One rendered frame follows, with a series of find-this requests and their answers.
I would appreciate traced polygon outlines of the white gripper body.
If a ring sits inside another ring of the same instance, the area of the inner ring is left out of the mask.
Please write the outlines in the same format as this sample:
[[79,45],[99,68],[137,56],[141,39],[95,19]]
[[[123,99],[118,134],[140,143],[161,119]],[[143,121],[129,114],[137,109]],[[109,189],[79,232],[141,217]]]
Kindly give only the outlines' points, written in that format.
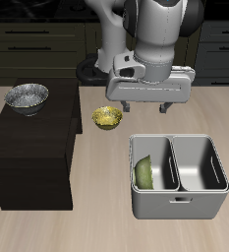
[[105,95],[114,101],[184,103],[190,98],[195,75],[191,67],[173,66],[168,79],[149,83],[135,78],[117,77],[110,71]]

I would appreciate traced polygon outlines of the yellow bowl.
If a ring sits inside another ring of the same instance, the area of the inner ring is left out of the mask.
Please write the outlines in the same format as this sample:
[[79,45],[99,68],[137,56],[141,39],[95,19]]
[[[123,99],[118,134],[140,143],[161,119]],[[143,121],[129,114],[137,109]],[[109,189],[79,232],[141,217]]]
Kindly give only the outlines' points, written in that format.
[[112,106],[102,106],[97,108],[91,115],[94,124],[103,130],[116,128],[123,119],[123,113]]

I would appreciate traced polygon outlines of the green bowl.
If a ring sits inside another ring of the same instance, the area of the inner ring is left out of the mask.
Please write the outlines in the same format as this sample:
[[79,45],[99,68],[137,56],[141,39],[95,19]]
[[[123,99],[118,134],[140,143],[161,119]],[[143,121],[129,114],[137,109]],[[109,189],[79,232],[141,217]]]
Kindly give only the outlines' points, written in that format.
[[153,179],[150,156],[140,159],[134,167],[135,184],[139,189],[152,190]]

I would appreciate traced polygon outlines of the white basket with two bins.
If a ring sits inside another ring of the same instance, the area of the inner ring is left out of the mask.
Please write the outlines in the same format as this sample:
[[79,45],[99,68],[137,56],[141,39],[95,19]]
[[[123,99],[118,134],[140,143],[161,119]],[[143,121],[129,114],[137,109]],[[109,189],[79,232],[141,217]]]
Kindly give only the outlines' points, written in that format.
[[213,140],[202,134],[135,134],[130,167],[150,157],[153,187],[141,190],[131,177],[132,210],[139,220],[209,220],[229,192]]

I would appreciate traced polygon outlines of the dark wooden cabinet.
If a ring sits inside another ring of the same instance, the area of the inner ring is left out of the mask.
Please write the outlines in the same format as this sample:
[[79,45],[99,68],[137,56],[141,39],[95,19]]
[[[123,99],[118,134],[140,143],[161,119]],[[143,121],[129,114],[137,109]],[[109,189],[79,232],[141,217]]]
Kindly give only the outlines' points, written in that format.
[[67,211],[73,208],[70,168],[83,132],[76,79],[37,79],[49,89],[31,117],[5,105],[0,113],[0,208]]

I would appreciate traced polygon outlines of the dark kitchen cupboards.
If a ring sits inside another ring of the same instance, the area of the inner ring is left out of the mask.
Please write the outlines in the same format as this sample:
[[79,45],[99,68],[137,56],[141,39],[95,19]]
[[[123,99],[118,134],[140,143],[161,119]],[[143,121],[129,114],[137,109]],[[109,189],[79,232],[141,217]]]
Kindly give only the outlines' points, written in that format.
[[[206,5],[204,23],[175,44],[173,63],[198,71],[196,86],[229,86],[229,20]],[[96,0],[0,0],[0,86],[19,78],[74,78],[103,46]]]

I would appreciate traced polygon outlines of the flat black base plate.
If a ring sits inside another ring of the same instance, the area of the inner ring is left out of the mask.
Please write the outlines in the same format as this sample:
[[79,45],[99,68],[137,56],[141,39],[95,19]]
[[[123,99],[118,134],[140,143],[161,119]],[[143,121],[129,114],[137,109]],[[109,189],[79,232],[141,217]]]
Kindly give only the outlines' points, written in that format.
[[95,63],[98,60],[97,53],[90,53],[82,61],[76,70],[77,78],[85,87],[105,87],[107,84],[108,74],[99,70]]

